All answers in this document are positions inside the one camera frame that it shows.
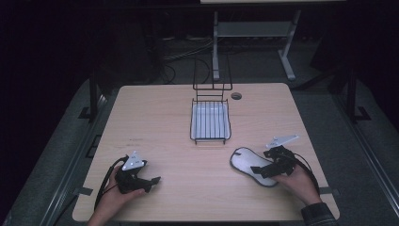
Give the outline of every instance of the metal stand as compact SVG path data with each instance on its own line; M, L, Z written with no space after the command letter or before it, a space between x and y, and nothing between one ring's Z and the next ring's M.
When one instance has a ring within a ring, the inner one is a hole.
M286 37L284 48L279 50L281 60L287 78L295 80L293 69L288 60L288 52L293 42L296 26L299 21L300 10L295 12L294 18L289 22L219 22L217 11L214 17L214 51L213 51L213 75L219 78L219 64L217 58L217 38L219 37Z

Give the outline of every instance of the wire basket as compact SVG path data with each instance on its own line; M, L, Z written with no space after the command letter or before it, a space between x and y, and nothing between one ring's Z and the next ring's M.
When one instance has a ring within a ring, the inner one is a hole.
M202 79L204 82L200 83L200 77L206 73L209 78L209 70L201 70L196 61L193 80L196 98L192 101L190 136L196 144L213 140L225 143L231 137L229 103L223 100L224 91L232 90L229 58L226 56L225 67L218 70L217 78L212 76L210 81Z

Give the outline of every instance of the cable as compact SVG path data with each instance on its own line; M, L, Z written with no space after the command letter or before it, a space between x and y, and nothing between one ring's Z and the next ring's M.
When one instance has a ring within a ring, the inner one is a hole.
M111 176L111 172L112 170L114 170L114 167L117 166L117 164L119 162L126 162L127 159L129 159L129 156L126 155L120 159L118 159L117 161L115 161L115 163L108 169L108 172L106 173L103 182L101 183L100 189L99 189L99 193L97 193L97 198L96 198L96 202L94 203L94 210L97 208L98 203L100 202L101 198L103 197L104 194L104 190L105 190L105 186L108 182L109 177Z

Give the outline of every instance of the desk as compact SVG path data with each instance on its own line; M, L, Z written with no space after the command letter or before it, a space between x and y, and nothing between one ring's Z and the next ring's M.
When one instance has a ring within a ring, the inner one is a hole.
M233 100L240 92L241 100ZM143 179L161 176L149 194L128 203L115 217L127 221L282 221L302 219L299 200L281 186L259 186L233 169L235 149L262 155L273 137L297 134L284 147L305 157L320 187L328 186L290 90L284 84L233 84L229 99L231 138L223 142L190 139L191 85L123 87L104 129L73 218L86 221L110 165L138 151L148 160ZM339 210L331 194L321 196L334 216Z

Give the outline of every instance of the human hand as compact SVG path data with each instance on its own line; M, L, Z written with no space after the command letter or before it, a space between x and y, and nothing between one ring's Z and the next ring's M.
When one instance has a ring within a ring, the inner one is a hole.
M105 225L108 220L118 213L124 204L145 193L144 189L138 189L127 194L121 194L115 181L115 175L119 168L120 166L115 167L112 171L109 183L104 189L104 194L96 210L88 221L88 226Z
M271 179L280 182L306 205L322 202L311 178L299 165L295 165L291 175L277 175Z

